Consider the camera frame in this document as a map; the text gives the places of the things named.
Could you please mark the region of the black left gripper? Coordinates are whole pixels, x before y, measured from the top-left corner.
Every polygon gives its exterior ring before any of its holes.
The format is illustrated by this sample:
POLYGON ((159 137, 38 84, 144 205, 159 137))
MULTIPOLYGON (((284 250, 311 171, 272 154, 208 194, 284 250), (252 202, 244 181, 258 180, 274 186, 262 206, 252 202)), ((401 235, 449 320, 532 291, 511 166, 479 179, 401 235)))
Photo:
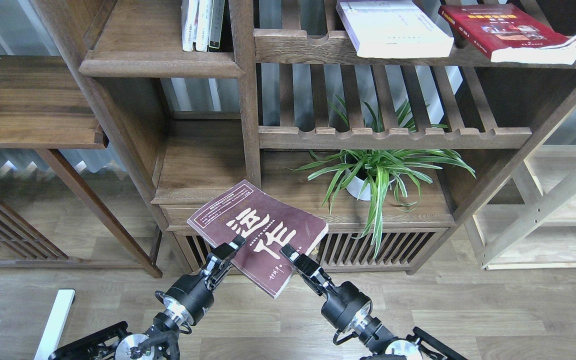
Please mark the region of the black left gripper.
POLYGON ((164 294, 164 314, 178 326, 196 326, 214 304, 214 290, 246 241, 236 235, 230 243, 220 244, 208 253, 207 263, 197 274, 181 276, 164 294))

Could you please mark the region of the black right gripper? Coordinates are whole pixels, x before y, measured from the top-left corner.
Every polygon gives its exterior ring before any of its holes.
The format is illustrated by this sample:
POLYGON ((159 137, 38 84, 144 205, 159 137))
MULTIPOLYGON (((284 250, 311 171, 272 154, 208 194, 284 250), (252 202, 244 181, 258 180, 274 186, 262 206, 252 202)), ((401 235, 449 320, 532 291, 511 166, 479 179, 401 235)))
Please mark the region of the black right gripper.
POLYGON ((322 316, 339 332, 363 333, 371 321, 373 303, 370 297, 356 285, 345 281, 334 285, 330 276, 310 257, 300 254, 293 247, 282 247, 280 252, 291 264, 304 282, 318 295, 326 297, 321 308, 322 316))

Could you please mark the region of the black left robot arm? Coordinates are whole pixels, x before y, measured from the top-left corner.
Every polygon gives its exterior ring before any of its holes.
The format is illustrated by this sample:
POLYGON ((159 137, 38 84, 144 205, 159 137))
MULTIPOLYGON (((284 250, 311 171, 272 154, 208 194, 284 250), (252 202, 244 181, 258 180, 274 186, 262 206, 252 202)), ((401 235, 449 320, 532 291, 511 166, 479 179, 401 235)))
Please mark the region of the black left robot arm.
POLYGON ((126 321, 59 347, 50 360, 178 360, 179 335, 192 333, 214 304, 213 292, 230 270, 231 260, 246 239, 236 235, 208 253, 207 263, 194 275, 181 276, 166 292, 155 298, 165 310, 153 318, 143 333, 128 332, 126 321))

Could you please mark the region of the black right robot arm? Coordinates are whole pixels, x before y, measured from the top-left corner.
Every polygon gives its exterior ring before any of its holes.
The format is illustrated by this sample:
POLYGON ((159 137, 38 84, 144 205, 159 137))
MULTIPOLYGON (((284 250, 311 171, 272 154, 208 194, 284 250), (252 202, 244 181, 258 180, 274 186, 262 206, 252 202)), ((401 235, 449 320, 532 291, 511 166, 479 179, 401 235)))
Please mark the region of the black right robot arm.
POLYGON ((373 303, 370 297, 352 282, 334 285, 317 262, 298 253, 290 244, 283 246, 281 253, 318 296, 326 297, 321 314, 336 328, 333 337, 336 346, 358 338, 371 353, 368 360, 421 360, 424 354, 430 360, 464 359, 418 326, 405 338, 394 335, 377 317, 371 316, 373 303))

